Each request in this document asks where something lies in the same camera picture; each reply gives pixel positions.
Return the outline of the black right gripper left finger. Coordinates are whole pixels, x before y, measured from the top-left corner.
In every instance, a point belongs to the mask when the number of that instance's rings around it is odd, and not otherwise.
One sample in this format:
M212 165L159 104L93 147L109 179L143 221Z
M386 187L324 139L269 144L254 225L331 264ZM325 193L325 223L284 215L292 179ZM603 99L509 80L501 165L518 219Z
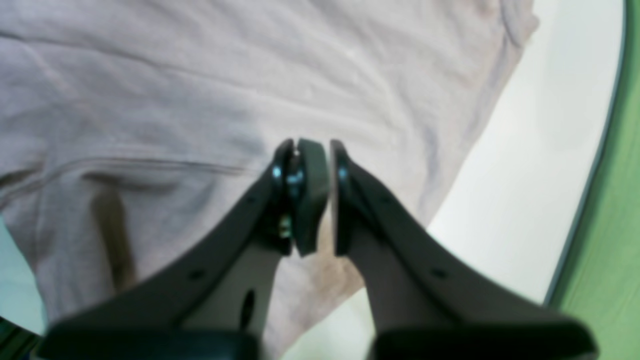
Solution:
M258 360L275 271L318 248L329 198L322 144L287 139L193 248L142 284L55 324L45 360Z

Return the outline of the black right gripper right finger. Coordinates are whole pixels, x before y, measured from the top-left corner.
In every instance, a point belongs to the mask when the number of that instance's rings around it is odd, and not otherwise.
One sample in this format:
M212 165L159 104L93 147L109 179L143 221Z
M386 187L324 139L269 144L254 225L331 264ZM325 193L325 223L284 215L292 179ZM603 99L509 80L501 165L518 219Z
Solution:
M334 246L362 276L370 360L595 360L589 328L458 259L393 193L330 143Z

